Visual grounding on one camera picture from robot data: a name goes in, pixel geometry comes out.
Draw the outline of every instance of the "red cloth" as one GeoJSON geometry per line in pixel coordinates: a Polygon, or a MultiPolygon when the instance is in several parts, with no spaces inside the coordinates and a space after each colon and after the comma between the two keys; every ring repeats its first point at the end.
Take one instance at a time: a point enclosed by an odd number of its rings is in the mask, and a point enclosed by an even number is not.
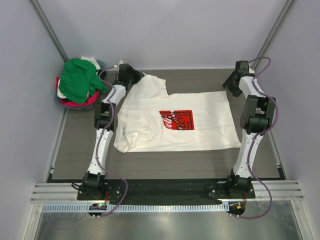
{"type": "MultiPolygon", "coordinates": [[[[57,76],[56,79],[55,79],[55,89],[58,90],[58,82],[59,82],[59,77],[57,76]]],[[[61,99],[59,98],[59,101],[61,104],[65,105],[66,107],[71,107],[71,108],[74,108],[74,107],[84,107],[84,106],[89,106],[89,105],[92,105],[94,104],[97,99],[99,97],[99,91],[95,91],[95,93],[93,94],[93,96],[89,96],[89,98],[87,99],[86,102],[84,103],[76,103],[76,102],[73,102],[73,101],[67,101],[65,99],[61,99]]]]}

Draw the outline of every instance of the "metal post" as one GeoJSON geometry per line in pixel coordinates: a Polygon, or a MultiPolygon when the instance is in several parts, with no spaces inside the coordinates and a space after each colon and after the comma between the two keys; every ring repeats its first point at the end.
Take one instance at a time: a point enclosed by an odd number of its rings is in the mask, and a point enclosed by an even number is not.
{"type": "MultiPolygon", "coordinates": [[[[277,33],[279,32],[281,26],[283,25],[285,19],[287,18],[288,14],[290,13],[291,9],[294,7],[295,3],[297,0],[287,0],[286,3],[284,4],[279,16],[277,17],[277,19],[275,20],[268,36],[266,37],[262,48],[260,49],[257,58],[259,57],[263,57],[267,51],[267,49],[269,48],[269,46],[271,45],[273,39],[275,38],[275,36],[277,35],[277,33]]],[[[256,60],[253,65],[252,65],[252,69],[256,70],[258,65],[260,63],[260,60],[256,60]]]]}
{"type": "Polygon", "coordinates": [[[29,0],[31,3],[34,11],[37,13],[38,17],[40,18],[45,30],[49,34],[49,37],[51,38],[53,44],[55,45],[57,51],[59,52],[60,56],[62,57],[63,61],[66,62],[69,60],[64,48],[62,47],[55,31],[53,30],[49,20],[47,19],[43,9],[41,8],[38,0],[29,0]]]}

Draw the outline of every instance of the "red rectangle print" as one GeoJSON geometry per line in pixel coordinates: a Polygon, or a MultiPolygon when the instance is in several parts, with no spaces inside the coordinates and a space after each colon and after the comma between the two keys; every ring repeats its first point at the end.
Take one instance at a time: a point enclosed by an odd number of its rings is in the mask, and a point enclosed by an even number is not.
{"type": "Polygon", "coordinates": [[[192,110],[159,111],[167,129],[195,130],[192,110]]]}

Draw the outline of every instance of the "white wall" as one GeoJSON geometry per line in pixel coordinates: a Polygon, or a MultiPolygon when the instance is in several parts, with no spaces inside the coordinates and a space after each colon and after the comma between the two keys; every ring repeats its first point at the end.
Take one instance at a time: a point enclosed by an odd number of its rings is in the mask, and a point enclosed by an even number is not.
{"type": "Polygon", "coordinates": [[[0,239],[21,237],[36,182],[44,182],[62,109],[63,61],[27,0],[0,8],[0,239]]]}
{"type": "Polygon", "coordinates": [[[234,68],[258,54],[285,0],[39,0],[69,58],[137,69],[234,68]]]}
{"type": "Polygon", "coordinates": [[[259,78],[277,99],[273,131],[285,172],[297,179],[320,229],[320,1],[297,1],[266,56],[271,65],[259,78]]]}

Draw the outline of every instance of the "white t-shirt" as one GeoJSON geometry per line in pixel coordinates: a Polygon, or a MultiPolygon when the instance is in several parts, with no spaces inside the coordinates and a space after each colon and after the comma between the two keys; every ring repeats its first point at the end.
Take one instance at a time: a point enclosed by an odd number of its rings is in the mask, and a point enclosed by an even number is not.
{"type": "Polygon", "coordinates": [[[239,148],[225,91],[168,95],[166,80],[145,75],[118,113],[120,152],[178,152],[239,148]]]}

